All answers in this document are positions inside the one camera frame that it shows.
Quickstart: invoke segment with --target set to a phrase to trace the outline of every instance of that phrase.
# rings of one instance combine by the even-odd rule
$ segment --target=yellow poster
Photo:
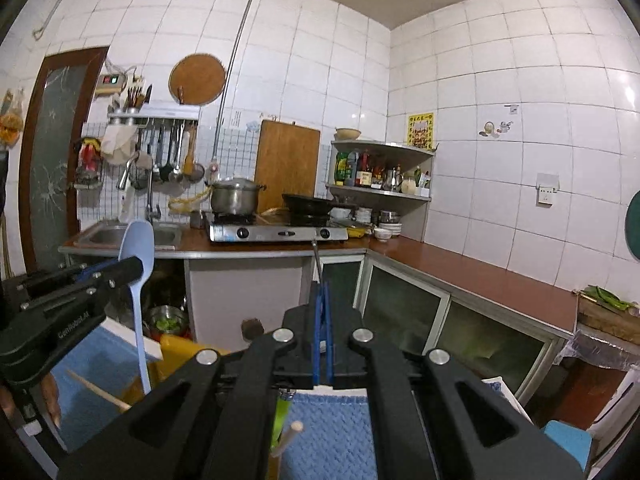
[[[416,148],[433,149],[433,112],[409,116],[406,143]]]

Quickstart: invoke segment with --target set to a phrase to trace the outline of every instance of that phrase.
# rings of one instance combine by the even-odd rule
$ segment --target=wooden stick
[[[278,441],[278,445],[271,450],[271,456],[278,457],[284,453],[284,451],[289,447],[289,445],[293,442],[293,439],[296,438],[302,431],[305,429],[305,425],[302,424],[299,420],[294,420],[291,423],[290,428],[285,431]]]
[[[128,410],[131,407],[130,404],[127,404],[123,400],[120,400],[118,397],[114,397],[110,393],[105,392],[103,389],[99,388],[93,383],[90,383],[85,378],[79,376],[75,372],[67,369],[66,373],[72,376],[79,383],[83,384],[85,387],[87,387],[87,389],[91,390],[94,394],[96,394],[99,397],[102,397],[104,400],[108,400],[111,404],[115,404],[121,410]]]

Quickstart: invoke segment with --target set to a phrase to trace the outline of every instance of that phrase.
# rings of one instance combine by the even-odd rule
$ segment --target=gas stove
[[[345,227],[328,217],[292,217],[288,211],[270,215],[227,217],[208,215],[209,240],[219,242],[318,242],[346,240]]]

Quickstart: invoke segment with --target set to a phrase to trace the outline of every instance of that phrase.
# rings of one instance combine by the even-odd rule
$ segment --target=blue stool
[[[558,420],[549,421],[543,431],[546,436],[573,456],[582,470],[585,470],[591,450],[591,435],[589,433]]]

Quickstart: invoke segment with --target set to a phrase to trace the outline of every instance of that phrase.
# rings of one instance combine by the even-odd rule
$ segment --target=wooden door frame
[[[31,235],[31,158],[33,156],[33,141],[36,124],[42,105],[42,94],[49,73],[65,66],[86,65],[86,73],[80,87],[76,113],[71,127],[71,136],[66,158],[66,228],[69,237],[75,235],[80,226],[76,213],[76,190],[69,187],[73,182],[78,164],[78,155],[74,153],[73,145],[82,135],[82,124],[89,114],[89,107],[94,96],[95,85],[102,69],[102,64],[107,56],[109,47],[84,48],[71,50],[62,54],[47,56],[42,61],[36,83],[31,93],[27,117],[24,121],[24,133],[22,134],[22,147],[20,149],[20,167],[18,169],[18,220],[20,223],[20,242],[24,256],[24,266],[27,272],[37,269],[36,255],[33,249],[33,237]]]

